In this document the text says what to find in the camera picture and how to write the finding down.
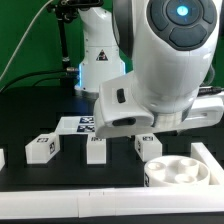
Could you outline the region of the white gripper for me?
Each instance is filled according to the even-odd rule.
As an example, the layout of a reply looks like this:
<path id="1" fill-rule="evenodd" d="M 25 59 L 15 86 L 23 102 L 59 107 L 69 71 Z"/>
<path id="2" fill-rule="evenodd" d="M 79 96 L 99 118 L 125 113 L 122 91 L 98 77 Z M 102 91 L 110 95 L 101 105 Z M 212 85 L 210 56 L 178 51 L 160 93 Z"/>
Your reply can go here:
<path id="1" fill-rule="evenodd" d="M 213 126 L 224 116 L 224 93 L 198 97 L 191 108 L 173 114 L 156 114 L 153 132 L 179 131 Z"/>

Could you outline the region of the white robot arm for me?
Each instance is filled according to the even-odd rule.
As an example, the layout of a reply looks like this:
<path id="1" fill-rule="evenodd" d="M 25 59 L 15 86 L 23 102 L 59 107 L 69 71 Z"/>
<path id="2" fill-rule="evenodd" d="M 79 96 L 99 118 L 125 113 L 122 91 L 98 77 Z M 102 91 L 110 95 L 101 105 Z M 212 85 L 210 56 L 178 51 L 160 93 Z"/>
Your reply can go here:
<path id="1" fill-rule="evenodd" d="M 224 93 L 202 83 L 216 50 L 223 0 L 89 0 L 80 10 L 83 91 L 96 95 L 101 138 L 212 126 Z"/>

